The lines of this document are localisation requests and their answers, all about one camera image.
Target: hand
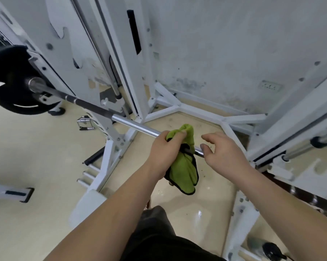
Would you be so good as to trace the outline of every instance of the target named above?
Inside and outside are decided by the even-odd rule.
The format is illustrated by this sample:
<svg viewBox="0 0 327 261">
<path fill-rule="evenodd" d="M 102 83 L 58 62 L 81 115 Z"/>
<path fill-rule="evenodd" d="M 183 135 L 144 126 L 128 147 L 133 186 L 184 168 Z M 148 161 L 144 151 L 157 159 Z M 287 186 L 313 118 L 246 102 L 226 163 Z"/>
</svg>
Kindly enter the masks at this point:
<svg viewBox="0 0 327 261">
<path fill-rule="evenodd" d="M 252 168 L 234 140 L 225 134 L 216 132 L 202 135 L 201 138 L 215 145 L 214 153 L 208 145 L 200 145 L 206 163 L 228 180 L 234 181 Z"/>
<path fill-rule="evenodd" d="M 158 174 L 158 180 L 161 180 L 168 168 L 176 159 L 179 148 L 186 137 L 186 131 L 178 132 L 171 141 L 166 141 L 169 131 L 163 131 L 153 142 L 149 157 L 145 162 Z"/>
</svg>

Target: barbell shaft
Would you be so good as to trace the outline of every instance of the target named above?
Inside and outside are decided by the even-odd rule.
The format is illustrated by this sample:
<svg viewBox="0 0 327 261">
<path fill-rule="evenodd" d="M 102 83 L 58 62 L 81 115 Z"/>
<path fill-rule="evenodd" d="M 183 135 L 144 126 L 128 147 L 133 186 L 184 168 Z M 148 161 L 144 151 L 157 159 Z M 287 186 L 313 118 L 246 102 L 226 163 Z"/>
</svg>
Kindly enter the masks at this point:
<svg viewBox="0 0 327 261">
<path fill-rule="evenodd" d="M 49 94 L 52 94 L 53 96 L 56 96 L 58 98 L 61 98 L 63 100 L 69 101 L 71 103 L 74 103 L 76 105 L 79 105 L 80 107 L 83 107 L 87 110 L 90 110 L 91 112 L 97 113 L 99 115 L 102 115 L 106 118 L 109 118 L 115 122 L 119 122 L 122 123 L 126 126 L 129 126 L 131 128 L 134 128 L 137 131 L 143 132 L 147 135 L 153 136 L 153 137 L 157 137 L 158 135 L 161 134 L 160 131 L 157 131 L 153 128 L 150 128 L 148 126 L 142 125 L 140 123 L 137 123 L 131 119 L 127 119 L 125 117 L 122 117 L 118 114 L 113 114 L 111 111 L 103 109 L 97 105 L 94 105 L 92 103 L 88 103 L 87 101 L 84 100 L 80 100 L 79 98 L 66 94 L 64 92 L 61 92 L 59 90 L 50 88 L 46 85 L 45 81 L 42 78 L 31 78 L 31 79 L 27 79 L 27 85 L 28 87 L 34 91 L 34 92 L 47 92 Z M 204 153 L 202 152 L 202 150 L 198 147 L 195 147 L 195 155 L 199 156 L 199 157 L 204 157 Z"/>
</svg>

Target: green towel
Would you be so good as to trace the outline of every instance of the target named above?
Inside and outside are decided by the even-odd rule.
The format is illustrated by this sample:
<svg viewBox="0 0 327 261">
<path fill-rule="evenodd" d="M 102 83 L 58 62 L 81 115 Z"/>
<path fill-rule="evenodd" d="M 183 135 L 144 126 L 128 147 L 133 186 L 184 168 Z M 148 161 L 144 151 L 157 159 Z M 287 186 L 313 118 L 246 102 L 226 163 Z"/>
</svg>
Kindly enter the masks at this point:
<svg viewBox="0 0 327 261">
<path fill-rule="evenodd" d="M 170 141 L 174 135 L 185 130 L 187 136 L 181 144 L 181 148 L 176 160 L 166 171 L 165 179 L 175 185 L 181 192 L 186 195 L 195 193 L 195 186 L 199 181 L 199 174 L 197 173 L 196 160 L 194 158 L 194 128 L 189 124 L 184 124 L 177 130 L 173 130 L 166 136 L 166 141 Z"/>
</svg>

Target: black weight plate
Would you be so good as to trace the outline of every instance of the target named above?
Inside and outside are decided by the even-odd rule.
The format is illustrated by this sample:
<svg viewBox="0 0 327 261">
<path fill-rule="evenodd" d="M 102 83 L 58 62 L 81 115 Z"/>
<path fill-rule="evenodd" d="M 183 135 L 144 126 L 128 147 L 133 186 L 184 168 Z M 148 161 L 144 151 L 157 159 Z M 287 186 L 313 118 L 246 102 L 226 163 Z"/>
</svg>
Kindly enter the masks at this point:
<svg viewBox="0 0 327 261">
<path fill-rule="evenodd" d="M 33 97 L 25 85 L 25 78 L 40 77 L 28 62 L 27 48 L 12 45 L 0 48 L 0 106 L 19 114 L 40 114 L 54 108 L 58 103 L 45 105 Z"/>
</svg>

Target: forearm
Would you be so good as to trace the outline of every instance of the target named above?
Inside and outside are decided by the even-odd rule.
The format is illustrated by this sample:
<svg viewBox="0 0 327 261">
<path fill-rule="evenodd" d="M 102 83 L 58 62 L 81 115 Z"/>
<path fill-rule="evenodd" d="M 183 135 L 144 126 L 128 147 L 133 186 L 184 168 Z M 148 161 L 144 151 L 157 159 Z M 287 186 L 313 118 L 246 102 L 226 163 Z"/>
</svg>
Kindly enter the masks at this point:
<svg viewBox="0 0 327 261">
<path fill-rule="evenodd" d="M 297 261 L 327 260 L 327 217 L 249 168 L 233 180 Z"/>
<path fill-rule="evenodd" d="M 45 261 L 118 260 L 157 177 L 145 163 L 109 199 L 76 227 Z"/>
</svg>

